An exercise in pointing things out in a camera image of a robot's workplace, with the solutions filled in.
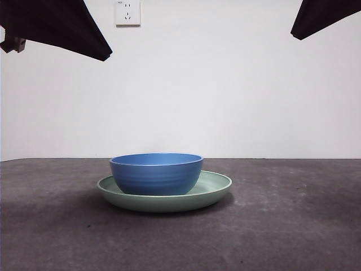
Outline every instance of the outlet cover plate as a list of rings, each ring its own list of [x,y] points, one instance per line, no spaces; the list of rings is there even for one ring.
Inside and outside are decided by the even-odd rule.
[[[140,0],[116,2],[116,26],[140,26]]]

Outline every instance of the plate rim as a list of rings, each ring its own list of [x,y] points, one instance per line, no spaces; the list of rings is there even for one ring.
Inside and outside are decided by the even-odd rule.
[[[159,196],[159,195],[135,195],[135,194],[118,193],[118,192],[114,192],[114,191],[110,191],[110,190],[107,190],[105,188],[102,188],[100,183],[105,179],[113,177],[113,175],[109,175],[109,176],[106,176],[106,177],[100,179],[96,183],[96,185],[97,185],[98,189],[100,189],[101,191],[106,192],[106,193],[110,193],[110,194],[114,194],[114,195],[130,196],[130,197],[135,197],[135,198],[159,198],[159,199],[161,199],[161,198],[184,198],[184,197],[189,197],[189,196],[209,195],[209,194],[217,193],[217,192],[220,192],[222,190],[228,189],[232,185],[232,179],[229,178],[226,175],[223,175],[223,174],[220,174],[220,173],[217,173],[217,172],[213,172],[213,171],[201,171],[201,172],[206,172],[206,173],[211,173],[211,174],[216,174],[216,175],[222,176],[222,177],[224,177],[224,178],[226,178],[228,180],[228,184],[226,186],[224,186],[224,187],[222,187],[220,189],[216,189],[216,190],[214,190],[212,192],[203,192],[203,193],[197,193],[197,194],[183,194],[183,195],[162,195],[162,196]]]

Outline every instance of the gray carpet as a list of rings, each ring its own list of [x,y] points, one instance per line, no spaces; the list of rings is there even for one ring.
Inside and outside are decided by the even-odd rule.
[[[1,163],[1,270],[361,270],[361,160],[206,159],[231,192],[200,210],[105,202],[108,159]]]

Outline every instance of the green plate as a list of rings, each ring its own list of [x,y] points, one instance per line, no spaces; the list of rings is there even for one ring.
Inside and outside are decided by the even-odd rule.
[[[201,171],[196,185],[185,195],[146,196],[123,193],[113,176],[98,182],[104,198],[115,206],[140,212],[182,212],[216,203],[228,192],[232,180],[227,176],[210,171]]]

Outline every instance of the bowl on plate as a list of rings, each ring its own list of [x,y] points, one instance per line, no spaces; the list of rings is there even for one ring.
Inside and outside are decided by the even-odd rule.
[[[112,158],[117,186],[134,195],[183,195],[196,184],[203,158],[194,154],[150,153]]]

